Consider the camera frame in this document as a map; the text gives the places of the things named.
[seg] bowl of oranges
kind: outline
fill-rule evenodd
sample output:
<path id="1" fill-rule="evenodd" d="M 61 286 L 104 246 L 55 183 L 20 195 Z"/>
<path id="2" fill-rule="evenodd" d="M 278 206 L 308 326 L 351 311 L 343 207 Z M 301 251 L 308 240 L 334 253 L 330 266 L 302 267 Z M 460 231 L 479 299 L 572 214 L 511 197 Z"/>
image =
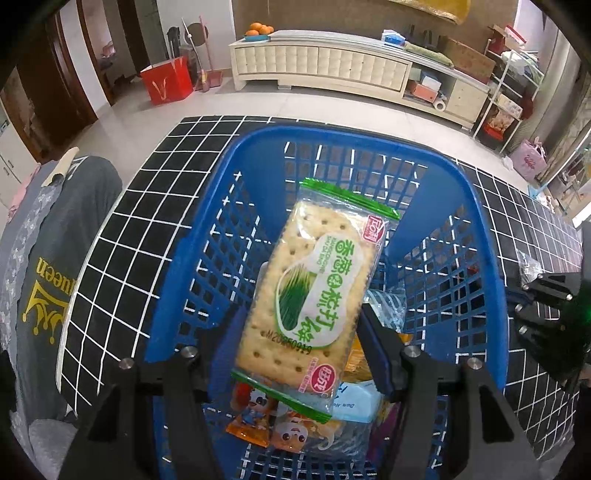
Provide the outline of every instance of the bowl of oranges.
<path id="1" fill-rule="evenodd" d="M 269 35 L 275 31 L 273 27 L 269 25 L 263 25 L 259 22 L 254 22 L 248 28 L 248 31 L 244 34 L 245 41 L 261 41 L 268 40 Z"/>

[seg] green towel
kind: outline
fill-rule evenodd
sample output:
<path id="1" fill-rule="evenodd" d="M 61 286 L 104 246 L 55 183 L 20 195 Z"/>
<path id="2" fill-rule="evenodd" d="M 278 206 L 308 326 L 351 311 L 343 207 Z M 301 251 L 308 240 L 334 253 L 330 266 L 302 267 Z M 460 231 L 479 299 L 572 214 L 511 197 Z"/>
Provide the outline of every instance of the green towel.
<path id="1" fill-rule="evenodd" d="M 404 50 L 410 53 L 414 53 L 415 55 L 419 55 L 421 57 L 428 58 L 429 60 L 436 61 L 441 65 L 445 65 L 446 67 L 453 67 L 453 62 L 448 59 L 443 53 L 438 53 L 436 51 L 427 50 L 426 48 L 419 47 L 418 45 L 414 45 L 410 42 L 406 42 L 404 44 Z"/>

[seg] tufted drawer front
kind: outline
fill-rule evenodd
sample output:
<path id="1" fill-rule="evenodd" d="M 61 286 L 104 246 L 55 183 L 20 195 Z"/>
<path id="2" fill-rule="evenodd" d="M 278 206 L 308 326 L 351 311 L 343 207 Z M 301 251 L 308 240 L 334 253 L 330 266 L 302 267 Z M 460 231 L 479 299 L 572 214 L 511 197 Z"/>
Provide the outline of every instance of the tufted drawer front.
<path id="1" fill-rule="evenodd" d="M 400 91 L 407 65 L 339 48 L 255 46 L 236 48 L 239 74 L 299 73 L 370 83 Z"/>

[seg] purple package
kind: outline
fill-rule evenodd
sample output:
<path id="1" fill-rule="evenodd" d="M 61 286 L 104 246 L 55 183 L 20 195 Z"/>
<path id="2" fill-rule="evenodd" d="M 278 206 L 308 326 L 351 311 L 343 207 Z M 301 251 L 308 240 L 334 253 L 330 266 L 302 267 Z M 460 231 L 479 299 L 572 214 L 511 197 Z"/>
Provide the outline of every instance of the purple package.
<path id="1" fill-rule="evenodd" d="M 389 403 L 386 400 L 382 400 L 382 405 L 379 408 L 369 437 L 367 455 L 367 459 L 375 466 L 379 467 L 382 462 L 386 445 L 389 443 L 391 435 L 396 428 L 399 409 L 400 405 L 398 403 Z"/>

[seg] red shopping bag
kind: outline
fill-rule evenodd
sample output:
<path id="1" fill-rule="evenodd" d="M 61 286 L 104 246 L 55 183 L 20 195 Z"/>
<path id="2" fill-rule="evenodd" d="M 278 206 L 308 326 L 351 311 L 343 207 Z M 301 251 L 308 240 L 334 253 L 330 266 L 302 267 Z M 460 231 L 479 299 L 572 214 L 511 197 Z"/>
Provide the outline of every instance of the red shopping bag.
<path id="1" fill-rule="evenodd" d="M 183 100 L 193 91 L 185 57 L 150 65 L 140 75 L 154 105 Z"/>
<path id="2" fill-rule="evenodd" d="M 536 137 L 534 143 L 523 140 L 510 155 L 513 168 L 526 180 L 531 181 L 546 168 L 546 152 L 540 138 Z"/>

